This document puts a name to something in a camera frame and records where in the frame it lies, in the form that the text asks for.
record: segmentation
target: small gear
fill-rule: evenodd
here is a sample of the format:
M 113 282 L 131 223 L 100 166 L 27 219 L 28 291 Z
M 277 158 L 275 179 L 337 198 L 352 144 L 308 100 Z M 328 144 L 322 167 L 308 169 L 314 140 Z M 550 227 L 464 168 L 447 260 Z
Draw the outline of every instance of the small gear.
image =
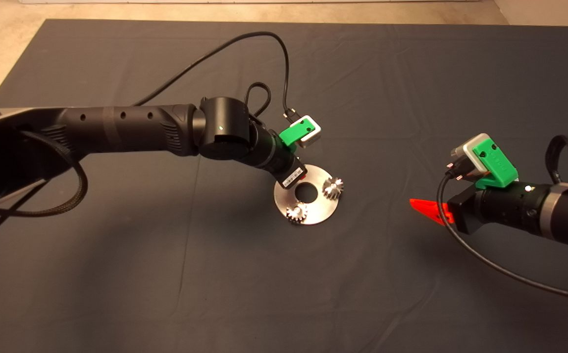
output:
M 306 207 L 305 203 L 298 203 L 293 208 L 287 207 L 286 208 L 286 218 L 293 223 L 301 223 L 306 219 L 308 215 L 308 208 Z
M 329 178 L 324 182 L 323 187 L 324 196 L 330 200 L 336 200 L 343 192 L 343 179 Z

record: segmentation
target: gray fabric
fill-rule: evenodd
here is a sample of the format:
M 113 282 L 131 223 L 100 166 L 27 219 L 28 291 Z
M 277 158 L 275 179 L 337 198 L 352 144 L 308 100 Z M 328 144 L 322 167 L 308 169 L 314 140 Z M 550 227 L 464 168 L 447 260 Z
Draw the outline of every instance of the gray fabric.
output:
M 479 132 L 523 180 L 549 182 L 546 145 L 568 134 L 568 27 L 51 20 L 0 107 L 127 105 L 263 29 L 289 46 L 289 104 L 324 129 L 300 156 L 345 180 L 334 216 L 287 224 L 269 174 L 239 163 L 89 156 L 80 206 L 0 228 L 0 352 L 568 352 L 568 299 L 490 270 L 408 205 L 434 198 L 450 149 Z M 282 130 L 282 64 L 273 40 L 247 40 L 152 103 L 240 98 L 261 80 L 264 121 Z M 26 207 L 75 187 L 60 176 Z M 468 238 L 568 288 L 568 247 L 499 226 Z

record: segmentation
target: barcode label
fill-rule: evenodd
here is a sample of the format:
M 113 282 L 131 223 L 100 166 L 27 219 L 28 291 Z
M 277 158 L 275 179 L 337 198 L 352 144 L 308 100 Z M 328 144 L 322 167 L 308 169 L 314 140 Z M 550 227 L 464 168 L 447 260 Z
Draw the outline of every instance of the barcode label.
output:
M 297 179 L 297 177 L 299 177 L 304 171 L 302 170 L 302 168 L 297 167 L 297 169 L 295 169 L 294 172 L 292 172 L 288 178 L 286 178 L 284 180 L 284 182 L 282 183 L 282 185 L 284 185 L 284 187 L 288 187 L 293 181 L 295 181 L 295 179 Z

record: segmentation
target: metal disc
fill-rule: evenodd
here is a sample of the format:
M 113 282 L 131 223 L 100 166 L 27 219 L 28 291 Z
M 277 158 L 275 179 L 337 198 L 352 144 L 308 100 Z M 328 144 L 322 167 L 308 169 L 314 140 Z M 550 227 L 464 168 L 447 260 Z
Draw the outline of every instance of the metal disc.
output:
M 317 189 L 317 199 L 313 202 L 305 203 L 307 215 L 303 221 L 299 222 L 299 224 L 311 225 L 321 223 L 328 219 L 334 213 L 334 210 L 336 210 L 338 199 L 330 200 L 325 197 L 322 191 L 324 182 L 332 178 L 332 175 L 313 165 L 306 165 L 306 169 L 308 170 L 306 177 L 302 181 L 299 181 L 295 187 L 286 190 L 282 188 L 279 183 L 275 183 L 273 196 L 275 197 L 275 205 L 278 207 L 278 210 L 286 217 L 287 208 L 294 208 L 298 203 L 302 203 L 295 196 L 297 187 L 302 183 L 309 183 L 314 186 Z

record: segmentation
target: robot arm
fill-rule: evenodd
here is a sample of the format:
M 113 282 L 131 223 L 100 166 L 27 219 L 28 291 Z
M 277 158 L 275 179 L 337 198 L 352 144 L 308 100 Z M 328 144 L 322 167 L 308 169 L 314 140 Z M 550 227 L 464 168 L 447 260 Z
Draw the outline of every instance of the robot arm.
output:
M 290 145 L 233 98 L 191 104 L 0 109 L 0 201 L 70 166 L 20 130 L 40 133 L 79 161 L 90 153 L 166 150 L 234 159 L 266 170 L 284 188 L 306 174 Z
M 513 181 L 506 188 L 470 187 L 447 205 L 457 229 L 465 234 L 498 223 L 568 245 L 568 183 Z

